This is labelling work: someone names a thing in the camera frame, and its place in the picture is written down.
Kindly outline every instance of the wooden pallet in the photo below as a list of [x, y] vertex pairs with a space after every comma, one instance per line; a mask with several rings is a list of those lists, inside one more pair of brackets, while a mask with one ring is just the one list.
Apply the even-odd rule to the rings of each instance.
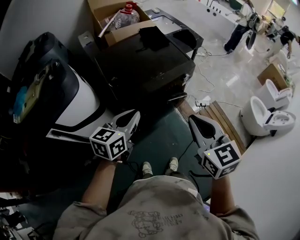
[[[196, 114], [187, 101], [183, 101], [178, 106], [178, 110], [180, 111], [180, 113], [186, 121], [188, 121], [190, 115]], [[235, 130], [232, 123], [229, 121], [225, 112], [222, 110], [222, 108], [216, 101], [211, 103], [209, 106], [207, 106], [205, 109], [201, 110], [197, 114], [216, 121], [221, 126], [224, 133], [229, 136], [230, 140], [234, 140], [236, 142], [236, 145], [238, 146], [241, 155], [244, 154], [244, 152], [246, 151], [246, 147], [243, 141], [241, 140], [239, 134]]]

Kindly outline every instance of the cardboard box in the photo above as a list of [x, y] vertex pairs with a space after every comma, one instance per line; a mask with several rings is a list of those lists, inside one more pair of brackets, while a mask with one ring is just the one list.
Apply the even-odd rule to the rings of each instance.
[[[99, 21], [124, 8], [126, 2], [125, 0], [88, 0], [93, 15], [93, 25], [96, 35], [99, 35], [102, 30]], [[153, 21], [139, 6], [137, 6], [135, 10], [140, 15], [140, 22], [105, 34], [105, 39], [109, 46], [137, 34], [141, 28], [155, 26]]]
[[278, 91], [288, 88], [285, 81], [285, 75], [278, 67], [278, 62], [276, 61], [272, 62], [265, 70], [263, 70], [257, 78], [262, 85], [265, 84], [267, 79], [270, 79], [274, 82]]

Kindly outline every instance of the white floor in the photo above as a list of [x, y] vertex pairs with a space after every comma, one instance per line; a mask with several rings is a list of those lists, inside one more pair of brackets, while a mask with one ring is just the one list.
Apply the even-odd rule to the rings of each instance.
[[[203, 37], [203, 47], [212, 55], [225, 54], [223, 44], [227, 42], [227, 39], [222, 38], [213, 29], [207, 27], [197, 14], [197, 4], [199, 3], [195, 0], [147, 0], [142, 3], [142, 8], [144, 10], [151, 8], [164, 10]], [[265, 52], [271, 46], [271, 42], [263, 36], [258, 36], [254, 47], [248, 51], [245, 47], [245, 41], [246, 38], [230, 55], [210, 56], [206, 60], [205, 57], [196, 56], [195, 72], [186, 88], [186, 93], [192, 96], [187, 98], [188, 102], [195, 111], [199, 110], [195, 106], [195, 98], [201, 100], [209, 96], [211, 101], [216, 100], [243, 106], [261, 87], [257, 76], [267, 67], [263, 60], [266, 53], [258, 53], [257, 51]], [[201, 48], [198, 52], [204, 52], [204, 49]], [[215, 88], [200, 74], [200, 70], [215, 85]], [[250, 136], [240, 121], [239, 112], [241, 108], [224, 103], [220, 103], [220, 105], [247, 146]]]

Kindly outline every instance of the white sneaker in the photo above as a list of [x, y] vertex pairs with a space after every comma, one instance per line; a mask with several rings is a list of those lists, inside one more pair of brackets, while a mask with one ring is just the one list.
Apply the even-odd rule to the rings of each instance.
[[172, 158], [170, 159], [169, 168], [170, 168], [171, 170], [173, 170], [174, 172], [177, 171], [177, 169], [178, 169], [178, 159], [177, 159], [177, 158], [172, 157]]
[[142, 175], [144, 176], [144, 175], [147, 174], [147, 173], [150, 173], [150, 174], [153, 175], [153, 172], [152, 172], [152, 168], [151, 168], [150, 163], [144, 162], [144, 163], [142, 164]]

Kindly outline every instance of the white shirt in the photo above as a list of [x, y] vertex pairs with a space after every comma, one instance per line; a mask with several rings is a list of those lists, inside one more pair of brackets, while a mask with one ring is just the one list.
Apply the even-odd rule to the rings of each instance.
[[239, 25], [242, 25], [243, 27], [247, 26], [247, 22], [250, 19], [250, 17], [252, 16], [252, 14], [254, 13], [252, 8], [247, 4], [244, 3], [242, 6], [242, 9], [240, 10], [240, 13], [245, 16], [242, 17], [239, 21]]

